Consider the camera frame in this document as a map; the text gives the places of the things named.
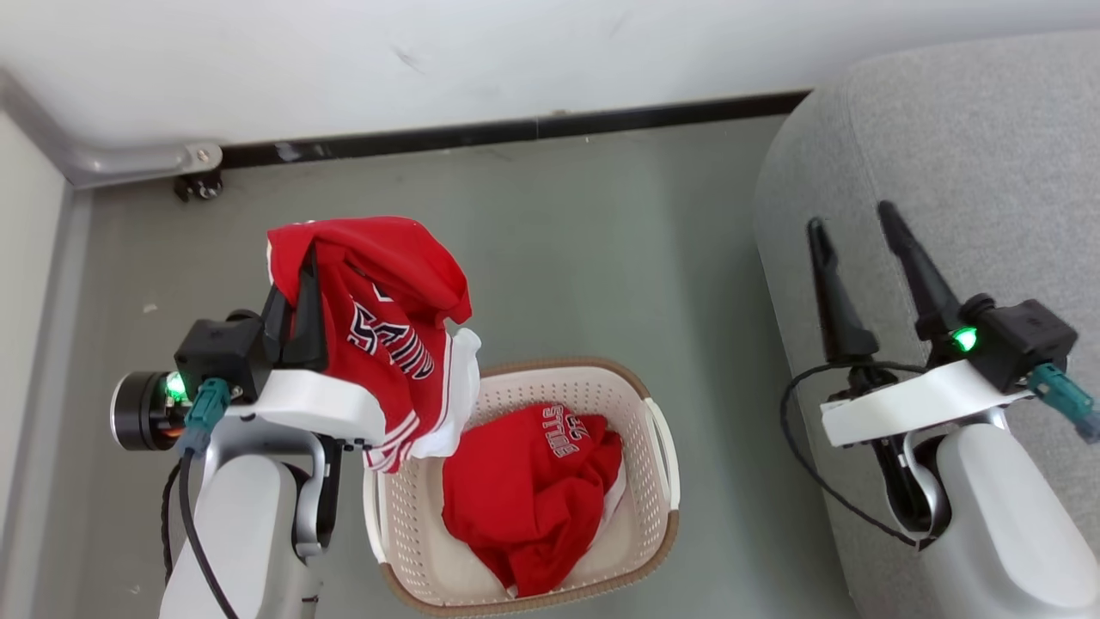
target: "basket rim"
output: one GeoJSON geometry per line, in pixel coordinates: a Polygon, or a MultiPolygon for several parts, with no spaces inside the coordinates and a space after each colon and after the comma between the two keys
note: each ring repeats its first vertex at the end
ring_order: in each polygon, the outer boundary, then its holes
{"type": "MultiPolygon", "coordinates": [[[[649,390],[646,389],[646,386],[641,383],[641,379],[638,378],[638,375],[630,372],[626,366],[603,357],[561,357],[536,362],[502,364],[483,372],[482,378],[485,379],[509,374],[532,371],[552,371],[560,368],[600,368],[608,371],[626,380],[630,387],[638,393],[638,397],[641,400],[648,400],[650,398],[649,390]]],[[[642,581],[657,571],[661,563],[664,562],[666,557],[668,557],[669,553],[672,551],[672,544],[676,540],[676,533],[679,530],[680,510],[669,510],[668,519],[664,526],[664,537],[661,539],[661,545],[658,546],[653,556],[649,557],[649,561],[644,563],[637,570],[626,574],[620,574],[606,581],[601,581],[583,587],[576,587],[575,589],[570,589],[568,592],[558,592],[530,598],[517,598],[514,600],[493,604],[476,604],[468,606],[437,606],[428,604],[410,594],[405,586],[402,585],[400,579],[394,572],[394,567],[389,563],[381,563],[378,567],[382,570],[383,579],[385,579],[386,585],[389,586],[389,590],[397,596],[397,599],[406,606],[430,617],[486,617],[491,615],[526,612],[529,610],[538,610],[540,608],[595,597],[642,581]]]]}

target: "laundry basket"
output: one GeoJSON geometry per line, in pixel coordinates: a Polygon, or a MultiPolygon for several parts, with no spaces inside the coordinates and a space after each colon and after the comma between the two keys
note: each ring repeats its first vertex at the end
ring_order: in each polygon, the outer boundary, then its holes
{"type": "Polygon", "coordinates": [[[557,589],[513,599],[443,526],[443,458],[409,460],[395,475],[367,472],[363,507],[371,550],[402,601],[436,617],[534,610],[632,585],[672,550],[680,506],[676,453],[661,410],[638,377],[592,358],[496,368],[482,375],[470,425],[539,402],[603,416],[623,438],[628,485],[610,523],[557,589]]]}

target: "gray fabric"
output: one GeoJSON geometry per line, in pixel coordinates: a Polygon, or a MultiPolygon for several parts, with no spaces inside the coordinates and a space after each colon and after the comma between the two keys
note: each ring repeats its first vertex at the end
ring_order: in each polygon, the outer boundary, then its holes
{"type": "MultiPolygon", "coordinates": [[[[823,354],[805,246],[826,219],[840,270],[880,360],[923,363],[908,288],[875,205],[895,201],[956,292],[1003,303],[1036,297],[1081,340],[1070,373],[1100,393],[1100,33],[1067,33],[919,49],[853,67],[791,115],[757,187],[757,236],[792,371],[823,354]]],[[[817,404],[839,373],[800,393],[824,477],[888,522],[866,447],[828,446],[817,404]]],[[[1013,433],[1093,551],[1100,551],[1100,447],[1057,413],[1013,407],[1013,433]]],[[[829,517],[865,617],[939,616],[912,549],[832,499],[829,517]]]]}

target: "white wall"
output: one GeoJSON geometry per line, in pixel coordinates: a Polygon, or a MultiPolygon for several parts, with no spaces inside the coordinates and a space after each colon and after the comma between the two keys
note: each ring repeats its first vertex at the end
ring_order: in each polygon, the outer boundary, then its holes
{"type": "Polygon", "coordinates": [[[0,551],[65,178],[0,109],[0,551]]]}
{"type": "Polygon", "coordinates": [[[1096,0],[4,0],[0,62],[103,145],[383,131],[748,95],[1096,0]]]}

